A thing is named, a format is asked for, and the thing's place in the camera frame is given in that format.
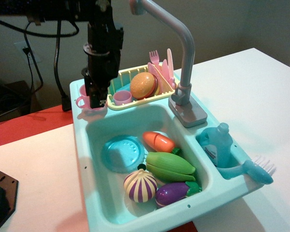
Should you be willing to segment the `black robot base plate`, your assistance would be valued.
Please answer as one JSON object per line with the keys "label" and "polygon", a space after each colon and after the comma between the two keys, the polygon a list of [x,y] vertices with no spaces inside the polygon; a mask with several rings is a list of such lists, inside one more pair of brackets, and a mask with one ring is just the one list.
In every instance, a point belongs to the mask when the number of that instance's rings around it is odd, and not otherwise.
{"label": "black robot base plate", "polygon": [[16,208],[19,181],[0,171],[0,228]]}

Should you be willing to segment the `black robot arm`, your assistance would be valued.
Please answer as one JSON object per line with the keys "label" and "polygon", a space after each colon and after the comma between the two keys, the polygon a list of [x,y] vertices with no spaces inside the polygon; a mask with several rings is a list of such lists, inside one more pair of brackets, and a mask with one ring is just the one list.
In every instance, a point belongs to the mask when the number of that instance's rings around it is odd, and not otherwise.
{"label": "black robot arm", "polygon": [[90,109],[106,106],[108,87],[118,76],[124,30],[113,21],[113,8],[109,0],[0,0],[0,16],[26,16],[28,23],[40,25],[45,21],[56,21],[55,34],[41,34],[21,29],[0,20],[0,25],[42,38],[55,38],[54,75],[61,94],[62,109],[67,111],[71,102],[62,89],[58,77],[60,39],[78,34],[77,22],[87,22],[87,43],[83,50],[87,54],[87,67],[82,70],[85,94]]}

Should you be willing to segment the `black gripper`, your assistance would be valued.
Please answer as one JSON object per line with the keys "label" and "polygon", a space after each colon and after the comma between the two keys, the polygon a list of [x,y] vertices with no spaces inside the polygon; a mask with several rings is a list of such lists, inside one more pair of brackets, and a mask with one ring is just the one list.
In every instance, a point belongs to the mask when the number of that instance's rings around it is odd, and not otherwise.
{"label": "black gripper", "polygon": [[103,108],[107,103],[107,88],[118,76],[122,42],[111,42],[105,51],[97,51],[92,44],[83,46],[87,54],[87,66],[81,74],[85,78],[86,94],[90,108]]}

